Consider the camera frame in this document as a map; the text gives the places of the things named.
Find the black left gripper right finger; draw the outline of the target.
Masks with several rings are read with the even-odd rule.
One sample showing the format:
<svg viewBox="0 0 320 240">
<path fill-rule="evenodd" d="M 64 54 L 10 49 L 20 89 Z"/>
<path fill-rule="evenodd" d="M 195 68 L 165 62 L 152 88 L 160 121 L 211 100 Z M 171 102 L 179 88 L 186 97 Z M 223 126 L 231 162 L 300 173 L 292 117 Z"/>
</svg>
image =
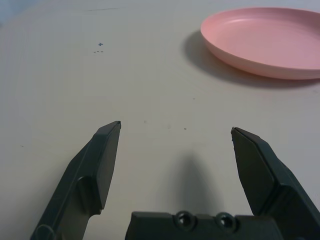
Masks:
<svg viewBox="0 0 320 240">
<path fill-rule="evenodd" d="M 259 136 L 234 127 L 238 176 L 254 216 L 272 218 L 285 240 L 318 240 L 320 212 L 291 170 Z"/>
</svg>

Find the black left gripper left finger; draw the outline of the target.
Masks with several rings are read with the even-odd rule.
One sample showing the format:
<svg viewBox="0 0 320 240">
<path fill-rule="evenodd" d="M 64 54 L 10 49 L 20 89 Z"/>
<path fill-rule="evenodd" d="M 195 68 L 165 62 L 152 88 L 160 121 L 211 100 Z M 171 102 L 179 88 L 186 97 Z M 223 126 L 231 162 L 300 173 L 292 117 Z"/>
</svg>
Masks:
<svg viewBox="0 0 320 240">
<path fill-rule="evenodd" d="M 105 208 L 118 149 L 121 122 L 100 127 L 70 161 L 32 240 L 81 240 L 88 221 Z"/>
</svg>

